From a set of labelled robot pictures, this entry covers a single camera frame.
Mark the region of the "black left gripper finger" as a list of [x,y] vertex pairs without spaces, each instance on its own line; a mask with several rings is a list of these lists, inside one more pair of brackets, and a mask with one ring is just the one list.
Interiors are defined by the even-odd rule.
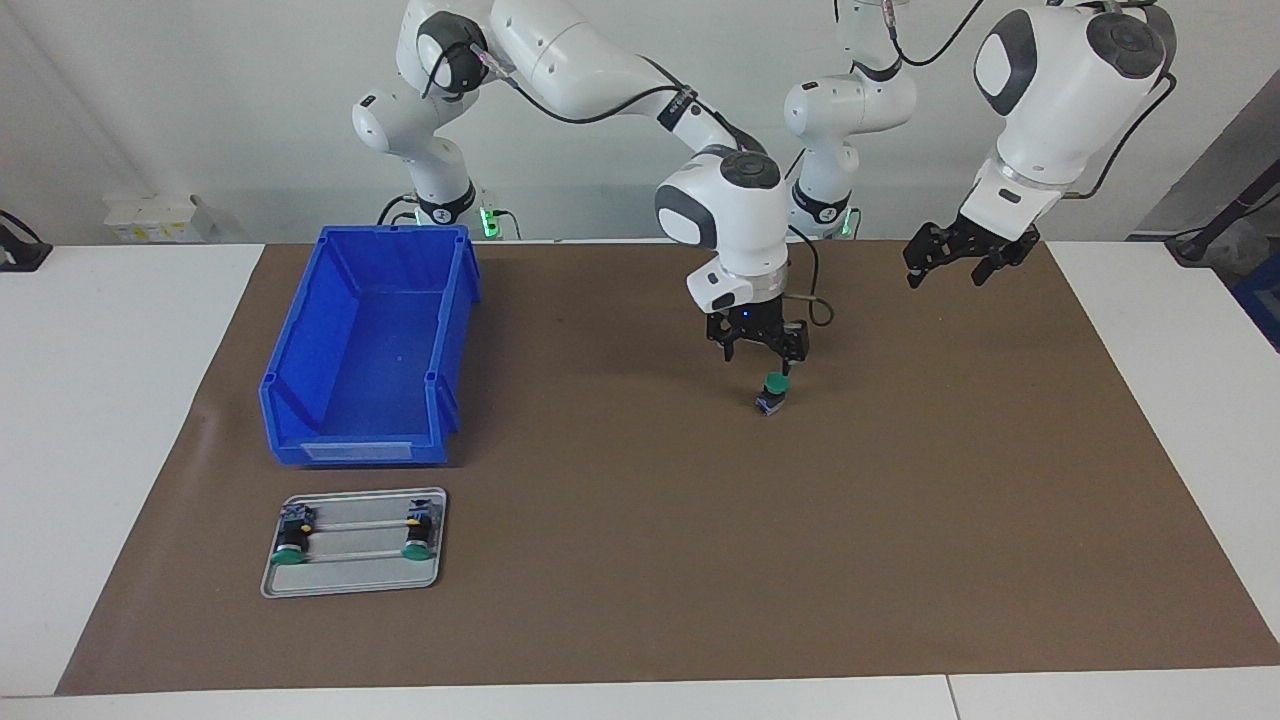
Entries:
[[1023,234],[1019,240],[1005,242],[998,249],[992,247],[973,269],[973,284],[982,287],[996,272],[1021,265],[1039,241],[1038,234]]
[[945,266],[960,258],[960,250],[952,246],[955,231],[947,225],[924,223],[908,241],[902,259],[908,268],[908,284],[911,290],[920,287],[925,275],[936,268]]

